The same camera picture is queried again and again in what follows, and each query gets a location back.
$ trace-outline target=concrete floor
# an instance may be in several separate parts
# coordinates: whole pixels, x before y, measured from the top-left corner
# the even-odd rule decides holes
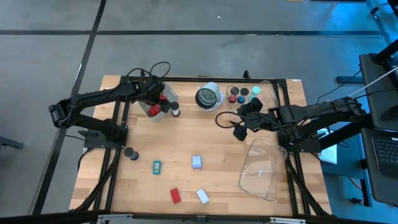
[[[91,30],[99,5],[100,0],[3,0],[0,30]],[[378,14],[391,34],[398,33],[397,21],[391,19],[388,9]],[[107,2],[99,29],[328,31],[378,27],[365,3],[115,0]],[[0,150],[0,217],[29,212],[56,132],[47,107],[70,94],[87,41],[87,35],[0,35],[0,135],[25,142],[23,150]],[[80,92],[97,90],[103,75],[124,75],[131,68],[149,68],[168,60],[170,75],[176,76],[241,77],[247,69],[252,77],[299,78],[307,102],[314,103],[337,86],[337,75],[358,71],[359,54],[378,52],[385,46],[383,38],[370,36],[97,36]],[[359,87],[347,85],[323,100],[345,96]],[[71,128],[68,133],[76,131]],[[82,145],[66,138],[44,213],[68,210]]]

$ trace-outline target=small white box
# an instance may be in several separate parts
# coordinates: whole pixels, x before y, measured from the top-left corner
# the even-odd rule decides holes
[[[201,157],[200,156],[192,156],[192,168],[201,169]]]
[[[197,191],[197,195],[198,195],[200,201],[202,202],[202,204],[206,204],[207,202],[209,202],[209,197],[207,197],[207,194],[203,189],[199,189]]]

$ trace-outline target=small cylinder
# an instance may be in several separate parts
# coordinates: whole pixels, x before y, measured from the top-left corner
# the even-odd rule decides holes
[[[235,102],[236,102],[236,96],[230,95],[230,96],[228,97],[228,100],[229,100],[230,103],[235,103]]]
[[[244,103],[244,96],[239,96],[238,97],[238,103]]]
[[[239,94],[239,88],[238,87],[232,87],[231,88],[231,94],[234,96],[237,96]]]
[[[133,160],[133,161],[134,161],[134,160],[137,160],[138,157],[139,157],[138,152],[136,152],[135,150],[133,150],[132,147],[127,147],[127,148],[125,148],[123,154],[124,154],[126,157],[130,158],[131,160]]]
[[[180,116],[180,110],[178,109],[180,105],[177,102],[173,102],[170,106],[170,109],[172,110],[172,115],[174,117]]]
[[[247,88],[242,88],[241,89],[241,95],[242,96],[247,96],[249,94],[249,90]]]
[[[253,99],[254,97],[257,97],[257,95],[261,92],[261,88],[258,86],[254,86],[252,89],[252,93],[249,96],[249,101]]]

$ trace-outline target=red cap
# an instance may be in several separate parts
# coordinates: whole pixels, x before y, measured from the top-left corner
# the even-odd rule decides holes
[[[234,96],[234,95],[229,96],[228,99],[229,99],[229,102],[231,102],[231,103],[236,102],[236,96]]]

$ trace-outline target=wooden table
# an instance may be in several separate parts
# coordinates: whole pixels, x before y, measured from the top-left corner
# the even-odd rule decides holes
[[[120,76],[104,76],[101,89],[115,87]],[[170,113],[159,122],[152,122],[139,107],[130,106],[127,125],[127,146],[139,153],[139,159],[131,161],[121,156],[114,188],[112,212],[126,213],[174,213],[207,215],[292,215],[285,167],[282,168],[277,199],[273,202],[256,198],[238,187],[246,154],[254,138],[263,138],[269,144],[278,145],[277,134],[269,131],[253,133],[240,142],[232,129],[217,127],[214,118],[220,111],[228,110],[226,102],[216,111],[204,112],[195,103],[198,82],[167,82],[177,93],[181,115]],[[306,105],[300,80],[287,80],[290,103]],[[230,83],[219,83],[225,90]],[[280,92],[283,105],[283,93]],[[111,118],[114,103],[99,105],[94,117]],[[119,122],[123,109],[119,112]],[[228,116],[222,122],[227,124]],[[80,166],[70,208],[76,208],[97,184],[103,162],[104,149],[94,149],[87,154]],[[192,156],[201,155],[203,168],[192,169]],[[301,153],[305,183],[317,202],[331,212],[325,182],[319,160],[309,153]],[[153,161],[162,161],[160,175],[152,174]],[[173,204],[170,189],[177,187],[181,202]],[[210,201],[203,205],[197,195],[204,189]],[[303,213],[302,200],[296,186],[298,208]],[[108,186],[103,190],[100,208]]]

